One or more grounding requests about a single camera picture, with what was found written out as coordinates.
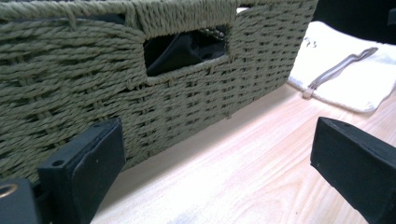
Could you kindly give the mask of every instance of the white fabric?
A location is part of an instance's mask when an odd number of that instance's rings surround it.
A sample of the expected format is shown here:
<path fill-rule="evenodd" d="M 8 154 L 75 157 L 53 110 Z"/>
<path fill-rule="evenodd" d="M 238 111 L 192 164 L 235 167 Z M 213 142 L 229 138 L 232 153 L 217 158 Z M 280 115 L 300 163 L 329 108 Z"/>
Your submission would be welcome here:
<path fill-rule="evenodd" d="M 288 83 L 300 91 L 350 54 L 377 47 L 372 56 L 348 66 L 313 93 L 321 101 L 356 112 L 373 112 L 395 89 L 396 46 L 345 35 L 321 21 L 309 24 Z"/>

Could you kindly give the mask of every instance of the woven basket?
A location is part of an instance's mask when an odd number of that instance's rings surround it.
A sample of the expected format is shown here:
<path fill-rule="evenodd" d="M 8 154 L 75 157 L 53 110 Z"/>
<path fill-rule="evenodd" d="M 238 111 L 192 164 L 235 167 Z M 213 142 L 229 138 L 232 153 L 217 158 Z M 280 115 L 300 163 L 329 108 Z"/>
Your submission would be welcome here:
<path fill-rule="evenodd" d="M 125 169 L 230 116 L 286 82 L 316 4 L 0 3 L 0 179 L 36 180 L 40 162 L 100 120 L 121 118 Z M 125 24 L 79 19 L 106 14 Z M 224 24 L 224 56 L 147 76 L 145 41 Z"/>

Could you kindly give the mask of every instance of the black plastic part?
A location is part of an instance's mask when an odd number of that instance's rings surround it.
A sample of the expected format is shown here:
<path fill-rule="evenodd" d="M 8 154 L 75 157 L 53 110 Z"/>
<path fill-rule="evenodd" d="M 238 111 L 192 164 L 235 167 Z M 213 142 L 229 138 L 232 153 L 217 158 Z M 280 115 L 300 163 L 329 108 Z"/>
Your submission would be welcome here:
<path fill-rule="evenodd" d="M 124 163 L 120 119 L 93 125 L 50 156 L 38 175 L 54 195 L 53 223 L 90 223 Z"/>
<path fill-rule="evenodd" d="M 53 193 L 44 191 L 39 181 L 33 184 L 33 192 L 35 194 L 35 204 L 37 204 L 42 223 L 51 223 L 57 213 Z"/>
<path fill-rule="evenodd" d="M 2 224 L 41 223 L 29 180 L 13 179 L 0 183 L 0 218 Z"/>
<path fill-rule="evenodd" d="M 335 119 L 319 118 L 311 165 L 369 223 L 396 223 L 396 148 Z"/>
<path fill-rule="evenodd" d="M 389 11 L 388 25 L 396 25 L 396 8 Z"/>

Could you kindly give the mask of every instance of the dark background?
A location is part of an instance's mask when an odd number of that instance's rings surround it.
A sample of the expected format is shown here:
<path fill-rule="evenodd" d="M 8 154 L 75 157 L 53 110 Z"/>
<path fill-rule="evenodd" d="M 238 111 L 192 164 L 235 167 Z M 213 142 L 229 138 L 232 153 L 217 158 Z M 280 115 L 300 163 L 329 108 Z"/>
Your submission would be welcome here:
<path fill-rule="evenodd" d="M 396 45 L 396 24 L 388 25 L 396 0 L 318 0 L 313 21 L 356 37 Z"/>

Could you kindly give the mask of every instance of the wooden surface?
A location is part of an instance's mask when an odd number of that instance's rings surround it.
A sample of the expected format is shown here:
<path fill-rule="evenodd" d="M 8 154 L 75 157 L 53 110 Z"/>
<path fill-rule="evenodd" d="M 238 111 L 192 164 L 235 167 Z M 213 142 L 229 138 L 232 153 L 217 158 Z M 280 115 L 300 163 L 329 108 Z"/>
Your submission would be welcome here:
<path fill-rule="evenodd" d="M 366 223 L 310 166 L 319 116 L 396 146 L 396 92 L 356 114 L 284 85 L 121 173 L 92 223 Z"/>

